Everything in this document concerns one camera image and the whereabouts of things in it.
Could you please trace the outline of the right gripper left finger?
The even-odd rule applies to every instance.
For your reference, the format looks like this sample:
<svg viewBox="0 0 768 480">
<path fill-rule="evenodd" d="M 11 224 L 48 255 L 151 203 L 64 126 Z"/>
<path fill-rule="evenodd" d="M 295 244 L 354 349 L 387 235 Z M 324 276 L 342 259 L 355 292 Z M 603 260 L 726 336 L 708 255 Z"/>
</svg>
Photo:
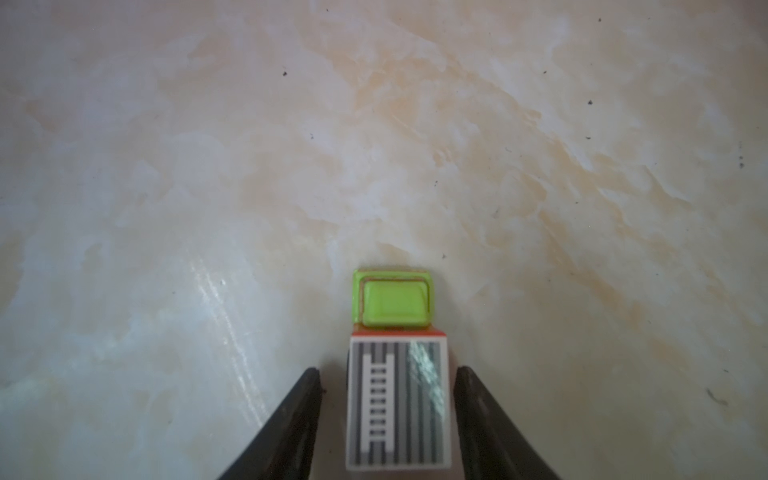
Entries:
<svg viewBox="0 0 768 480">
<path fill-rule="evenodd" d="M 307 480 L 322 403 L 320 371 L 306 369 L 223 479 Z"/>
</svg>

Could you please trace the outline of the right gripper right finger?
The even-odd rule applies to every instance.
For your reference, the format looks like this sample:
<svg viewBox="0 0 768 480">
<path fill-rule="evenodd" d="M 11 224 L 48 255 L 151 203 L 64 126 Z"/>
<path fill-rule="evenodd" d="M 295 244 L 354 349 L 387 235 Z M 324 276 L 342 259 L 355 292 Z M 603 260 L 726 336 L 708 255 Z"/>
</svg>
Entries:
<svg viewBox="0 0 768 480">
<path fill-rule="evenodd" d="M 453 398 L 467 479 L 560 478 L 470 367 L 457 369 Z"/>
</svg>

